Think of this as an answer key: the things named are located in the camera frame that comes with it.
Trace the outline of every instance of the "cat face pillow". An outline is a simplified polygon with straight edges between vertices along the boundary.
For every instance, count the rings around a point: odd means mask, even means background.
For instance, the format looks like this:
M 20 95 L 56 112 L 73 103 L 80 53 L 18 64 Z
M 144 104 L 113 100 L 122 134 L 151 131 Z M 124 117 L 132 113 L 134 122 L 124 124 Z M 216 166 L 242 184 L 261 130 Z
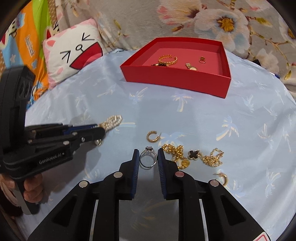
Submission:
M 43 41 L 43 51 L 52 89 L 66 78 L 103 56 L 94 19 L 86 20 Z

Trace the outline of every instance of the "sticker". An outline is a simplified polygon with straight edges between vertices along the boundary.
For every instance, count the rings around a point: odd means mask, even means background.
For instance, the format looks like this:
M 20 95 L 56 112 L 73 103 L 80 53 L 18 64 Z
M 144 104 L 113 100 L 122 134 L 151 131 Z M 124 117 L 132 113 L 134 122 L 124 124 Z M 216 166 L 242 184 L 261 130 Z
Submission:
M 270 239 L 267 236 L 266 232 L 263 232 L 257 238 L 255 238 L 253 241 L 270 241 Z

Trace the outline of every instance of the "human hand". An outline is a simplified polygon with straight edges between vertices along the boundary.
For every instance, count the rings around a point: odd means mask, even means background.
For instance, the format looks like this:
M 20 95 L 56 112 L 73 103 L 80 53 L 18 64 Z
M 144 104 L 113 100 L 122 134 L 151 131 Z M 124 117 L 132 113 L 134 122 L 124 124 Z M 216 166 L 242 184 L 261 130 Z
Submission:
M 0 174 L 0 181 L 10 190 L 15 189 L 15 182 L 6 174 Z M 24 199 L 27 202 L 40 202 L 43 198 L 42 174 L 28 178 L 24 181 Z

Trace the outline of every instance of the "open red tray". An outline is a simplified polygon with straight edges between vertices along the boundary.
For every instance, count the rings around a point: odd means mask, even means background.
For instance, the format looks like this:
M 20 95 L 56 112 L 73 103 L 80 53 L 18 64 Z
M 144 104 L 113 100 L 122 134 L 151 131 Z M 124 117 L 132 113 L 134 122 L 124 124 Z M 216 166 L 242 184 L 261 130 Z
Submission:
M 169 54 L 178 58 L 176 64 L 151 66 L 158 63 L 160 56 Z M 199 62 L 201 56 L 205 57 L 205 64 Z M 187 69 L 186 63 L 197 71 Z M 156 38 L 126 60 L 121 70 L 129 82 L 166 85 L 222 98 L 226 97 L 231 80 L 222 42 L 199 38 Z

